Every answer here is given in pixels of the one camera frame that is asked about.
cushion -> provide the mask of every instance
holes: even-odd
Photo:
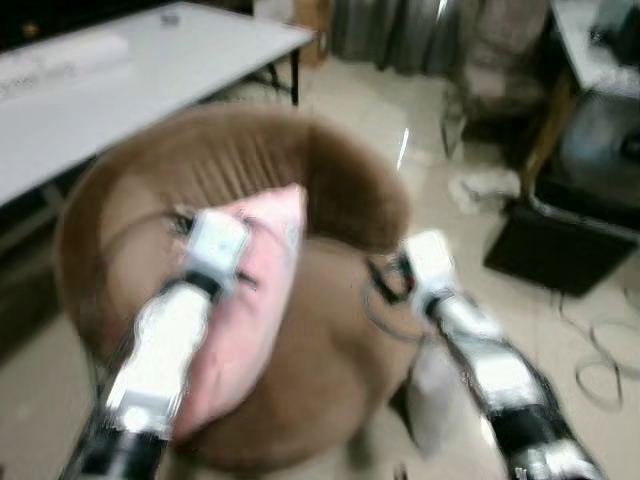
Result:
[[[264,371],[291,290],[305,194],[293,185],[220,209],[251,222],[250,243],[239,267],[257,287],[239,283],[233,296],[212,312],[174,425],[177,441],[237,407]]]

tiled floor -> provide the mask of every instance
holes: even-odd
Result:
[[[447,185],[452,175],[495,164],[499,156],[490,146],[467,145],[453,161],[445,160],[438,131],[442,89],[439,81],[403,78],[371,66],[332,60],[315,72],[303,72],[301,108],[364,136],[396,166],[413,202],[412,231],[440,228],[447,233],[462,282],[504,322],[514,343],[549,374],[575,430],[609,479],[637,478],[640,384],[623,382],[625,403],[620,412],[600,410],[580,392],[574,379],[576,362],[594,351],[561,323],[548,292],[482,267],[483,254],[501,220],[495,213],[460,213]],[[241,94],[253,96],[256,91],[250,87]],[[622,285],[640,290],[637,271],[640,267],[630,262],[584,300],[568,302],[567,313],[581,325],[604,319],[638,325],[640,313],[621,292]],[[638,337],[611,330],[603,331],[603,341],[619,352],[621,360],[640,366]],[[601,395],[615,391],[607,372],[589,372],[586,382]],[[0,463],[6,467],[7,480],[57,478],[89,408],[88,392],[81,349],[62,318],[0,369]],[[467,403],[471,414],[463,431],[443,440],[441,453],[432,458],[420,459],[397,416],[384,410],[366,429],[365,454],[354,454],[353,445],[342,447],[265,478],[390,480],[394,466],[404,462],[410,480],[501,479],[498,455]],[[165,467],[168,473],[161,478],[171,480],[229,478],[186,472],[174,460]]]

curtain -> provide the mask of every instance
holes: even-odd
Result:
[[[335,0],[332,53],[404,75],[446,76],[458,51],[464,0]]]

